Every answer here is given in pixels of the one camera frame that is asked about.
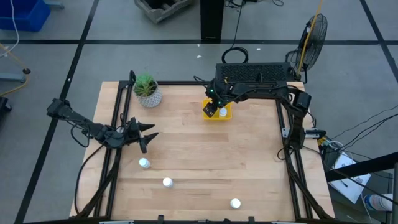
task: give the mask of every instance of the black fan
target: black fan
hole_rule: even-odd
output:
[[[307,39],[308,33],[310,32],[311,29],[311,24],[312,21],[314,20],[313,16],[306,24],[305,29],[303,31],[303,34],[300,39],[300,43],[296,50],[290,51],[286,54],[285,61],[288,62],[288,58],[290,54],[296,54],[296,59],[295,61],[292,61],[290,59],[290,62],[294,63],[294,66],[290,68],[290,72],[294,73],[295,79],[296,80],[301,80],[301,75],[297,75],[295,72],[296,69],[299,69],[300,66],[300,60],[301,60],[301,55],[304,50],[304,59],[303,59],[303,65],[302,68],[300,69],[300,72],[304,72],[306,75],[305,83],[307,82],[307,70],[312,68],[312,66],[315,64],[315,62],[318,59],[318,56],[321,52],[323,42],[325,41],[326,37],[326,32],[328,30],[328,20],[326,17],[322,14],[317,15],[317,19],[314,23],[313,29],[311,31],[310,37],[308,38],[307,45],[304,49],[304,43],[305,40]]]

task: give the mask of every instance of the succulent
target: succulent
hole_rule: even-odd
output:
[[[137,96],[151,96],[156,91],[156,87],[157,85],[152,75],[145,73],[137,76],[134,92]]]

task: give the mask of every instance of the blue bin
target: blue bin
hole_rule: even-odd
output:
[[[38,32],[50,15],[43,0],[12,0],[18,31]],[[10,0],[0,0],[0,29],[14,30]]]

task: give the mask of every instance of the yellow container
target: yellow container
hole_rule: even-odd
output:
[[[209,103],[209,102],[211,102],[211,99],[205,99],[205,100],[203,100],[203,101],[202,101],[202,108],[204,108],[204,107],[207,105],[207,103]],[[208,121],[227,121],[227,120],[229,120],[229,119],[232,118],[232,106],[231,106],[231,103],[228,103],[228,104],[225,106],[225,109],[226,109],[226,116],[220,116],[220,114],[219,114],[220,109],[218,108],[217,111],[216,111],[216,113],[215,113],[211,118],[209,118],[209,117],[205,114],[205,112],[202,112],[203,119],[204,119],[204,120],[208,120]]]

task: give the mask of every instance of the wooden tabletop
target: wooden tabletop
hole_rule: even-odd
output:
[[[303,88],[302,83],[294,85]],[[111,123],[117,87],[118,82],[102,84],[95,122]],[[135,96],[131,97],[128,118],[135,116],[142,123],[155,124],[144,134],[158,131],[159,135],[148,145],[147,154],[141,153],[138,144],[123,147],[113,219],[156,220],[165,215],[166,220],[245,221],[248,216],[256,221],[294,220],[285,162],[276,157],[282,140],[274,100],[233,104],[232,120],[204,121],[201,102],[206,96],[202,86],[160,88],[163,99],[156,108],[143,108]],[[309,116],[304,126],[311,127]],[[306,139],[304,145],[317,148],[312,139]],[[91,141],[85,159],[98,147]],[[103,149],[95,155],[82,172],[80,210],[98,188],[104,153]],[[305,149],[301,154],[309,191],[333,216],[320,156]],[[150,160],[150,169],[139,166],[142,157]],[[162,185],[164,177],[174,180],[172,189]],[[297,191],[304,217],[302,195]],[[230,207],[233,198],[240,199],[240,209]],[[106,205],[107,192],[103,199]]]

